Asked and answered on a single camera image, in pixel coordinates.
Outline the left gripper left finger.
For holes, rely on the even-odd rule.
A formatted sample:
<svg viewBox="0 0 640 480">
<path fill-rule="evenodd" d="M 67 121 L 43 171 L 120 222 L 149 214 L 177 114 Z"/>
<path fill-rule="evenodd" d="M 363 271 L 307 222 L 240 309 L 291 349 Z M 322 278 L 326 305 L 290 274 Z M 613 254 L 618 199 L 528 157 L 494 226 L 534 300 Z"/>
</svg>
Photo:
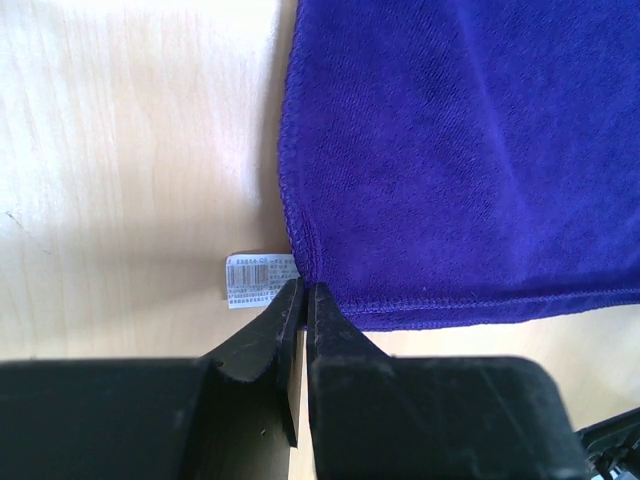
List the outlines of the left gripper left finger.
<svg viewBox="0 0 640 480">
<path fill-rule="evenodd" d="M 5 479 L 284 479 L 298 444 L 301 280 L 195 358 L 5 361 Z"/>
</svg>

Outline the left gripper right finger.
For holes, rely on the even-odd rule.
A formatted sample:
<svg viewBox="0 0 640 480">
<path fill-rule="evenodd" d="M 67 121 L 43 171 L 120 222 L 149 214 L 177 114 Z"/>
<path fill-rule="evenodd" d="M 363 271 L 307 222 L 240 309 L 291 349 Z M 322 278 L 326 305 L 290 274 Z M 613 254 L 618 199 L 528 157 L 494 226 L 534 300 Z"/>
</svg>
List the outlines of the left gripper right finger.
<svg viewBox="0 0 640 480">
<path fill-rule="evenodd" d="M 309 422 L 321 479 L 582 479 L 559 390 L 522 357 L 393 357 L 310 289 Z"/>
</svg>

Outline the purple towel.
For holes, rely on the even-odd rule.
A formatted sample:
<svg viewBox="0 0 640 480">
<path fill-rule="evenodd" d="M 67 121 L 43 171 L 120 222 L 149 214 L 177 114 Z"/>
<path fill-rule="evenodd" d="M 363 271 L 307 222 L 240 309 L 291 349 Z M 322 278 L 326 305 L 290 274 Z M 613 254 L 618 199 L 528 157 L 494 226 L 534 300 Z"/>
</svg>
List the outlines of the purple towel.
<svg viewBox="0 0 640 480">
<path fill-rule="evenodd" d="M 278 144 L 291 251 L 227 260 L 230 308 L 289 278 L 364 330 L 639 300 L 635 1 L 302 1 Z"/>
</svg>

